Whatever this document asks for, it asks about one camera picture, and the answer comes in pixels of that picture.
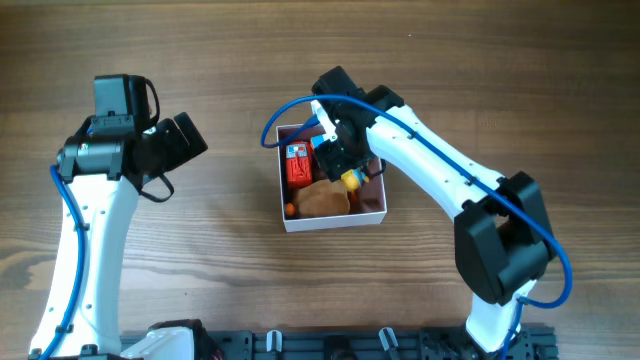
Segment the orange blue duck toy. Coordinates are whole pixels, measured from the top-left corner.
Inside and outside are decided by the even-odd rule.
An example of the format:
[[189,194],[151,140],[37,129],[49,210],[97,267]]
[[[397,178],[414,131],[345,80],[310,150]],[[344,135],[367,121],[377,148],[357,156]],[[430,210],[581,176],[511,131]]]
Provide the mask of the orange blue duck toy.
[[357,191],[370,181],[369,177],[361,169],[352,169],[341,175],[341,181],[345,185],[351,202],[358,202]]

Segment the brown plush toy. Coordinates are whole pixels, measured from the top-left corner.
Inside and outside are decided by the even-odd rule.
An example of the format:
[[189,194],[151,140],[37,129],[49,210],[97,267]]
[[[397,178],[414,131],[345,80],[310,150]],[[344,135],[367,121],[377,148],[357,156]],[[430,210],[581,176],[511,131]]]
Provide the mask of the brown plush toy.
[[350,209],[346,186],[339,181],[323,179],[295,190],[284,211],[289,217],[315,218],[347,215]]

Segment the white cardboard box pink inside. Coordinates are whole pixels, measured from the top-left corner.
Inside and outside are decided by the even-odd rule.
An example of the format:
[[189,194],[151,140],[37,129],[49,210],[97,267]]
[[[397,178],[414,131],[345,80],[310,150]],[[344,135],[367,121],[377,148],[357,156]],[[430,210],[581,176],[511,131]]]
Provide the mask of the white cardboard box pink inside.
[[347,215],[313,218],[288,216],[286,214],[286,204],[289,202],[292,192],[288,189],[286,180],[284,150],[279,149],[277,155],[280,180],[281,218],[287,232],[292,233],[382,223],[387,214],[384,177],[382,175],[375,177],[369,183],[365,183],[364,186],[356,192],[356,202],[351,204],[350,213]]

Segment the colourful puzzle cube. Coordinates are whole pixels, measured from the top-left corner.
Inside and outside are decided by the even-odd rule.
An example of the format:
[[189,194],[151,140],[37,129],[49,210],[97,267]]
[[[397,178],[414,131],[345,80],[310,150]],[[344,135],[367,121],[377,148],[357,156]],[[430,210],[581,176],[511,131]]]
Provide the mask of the colourful puzzle cube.
[[324,135],[317,135],[310,139],[311,148],[315,150],[317,147],[326,142]]

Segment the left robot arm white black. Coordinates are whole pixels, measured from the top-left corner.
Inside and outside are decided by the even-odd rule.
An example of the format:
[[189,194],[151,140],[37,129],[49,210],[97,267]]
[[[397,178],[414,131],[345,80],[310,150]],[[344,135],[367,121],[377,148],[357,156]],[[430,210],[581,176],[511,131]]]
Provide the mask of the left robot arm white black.
[[50,174],[63,205],[45,312],[31,359],[116,358],[124,246],[140,199],[168,172],[207,150],[186,113],[162,119],[153,83],[138,75],[94,80],[95,112],[57,154]]

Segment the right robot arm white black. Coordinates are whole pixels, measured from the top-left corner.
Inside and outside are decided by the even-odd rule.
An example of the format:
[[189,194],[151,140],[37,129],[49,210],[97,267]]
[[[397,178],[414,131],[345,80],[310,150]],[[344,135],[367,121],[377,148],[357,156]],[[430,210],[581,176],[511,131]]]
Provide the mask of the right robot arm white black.
[[465,323],[487,355],[508,354],[520,330],[523,300],[556,251],[537,183],[526,173],[505,177],[471,160],[428,129],[386,86],[358,87],[335,67],[311,88],[313,113],[329,137],[316,156],[327,177],[392,164],[445,211],[454,224],[456,268],[473,293]]

